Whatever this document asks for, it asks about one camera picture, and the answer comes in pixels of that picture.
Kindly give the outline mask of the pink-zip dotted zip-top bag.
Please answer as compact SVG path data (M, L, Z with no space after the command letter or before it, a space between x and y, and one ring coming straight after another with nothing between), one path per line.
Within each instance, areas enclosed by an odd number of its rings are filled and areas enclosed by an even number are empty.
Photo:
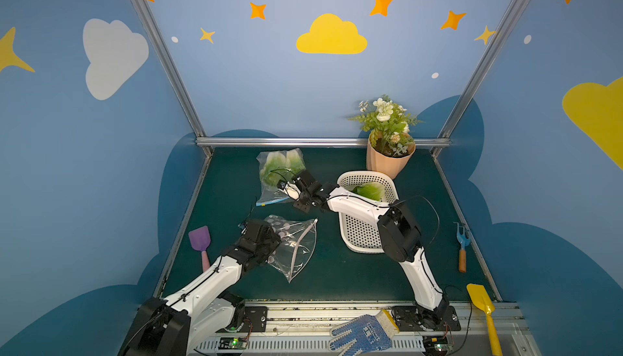
M269 256L267 263L291 283L307 266L316 249L318 219L290 221L269 215L265 220L281 239L280 245Z

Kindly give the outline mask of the blue-zip bag with cabbages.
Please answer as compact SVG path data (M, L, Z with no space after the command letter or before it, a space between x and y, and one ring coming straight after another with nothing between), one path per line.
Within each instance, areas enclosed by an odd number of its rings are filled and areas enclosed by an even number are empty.
M261 196L256 202L258 207L292 201L287 190L294 188L293 178L306 169L303 152L299 148L282 151L261 152L259 179Z

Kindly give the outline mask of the green chinese cabbage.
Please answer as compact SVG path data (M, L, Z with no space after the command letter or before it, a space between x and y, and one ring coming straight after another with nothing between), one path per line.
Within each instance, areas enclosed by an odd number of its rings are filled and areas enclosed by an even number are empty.
M385 186L378 182L369 182L355 186L351 189L356 195L365 197L369 200L382 201L385 193Z

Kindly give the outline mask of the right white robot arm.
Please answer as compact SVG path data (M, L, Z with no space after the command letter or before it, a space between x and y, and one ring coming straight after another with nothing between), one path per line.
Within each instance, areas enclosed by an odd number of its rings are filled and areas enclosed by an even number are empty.
M441 323L449 301L433 276L421 229L405 202L374 201L337 184L322 185L307 170L296 174L290 183L280 182L278 188L305 213L312 207L322 208L376 226L383 252L401 265L414 291L420 323L427 328Z

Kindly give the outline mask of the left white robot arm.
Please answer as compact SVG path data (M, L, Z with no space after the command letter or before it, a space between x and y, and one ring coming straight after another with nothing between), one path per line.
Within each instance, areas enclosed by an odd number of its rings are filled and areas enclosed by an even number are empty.
M134 318L120 355L187 355L232 322L236 305L222 297L249 271L268 261L282 238L259 219L188 285L164 299L152 297Z

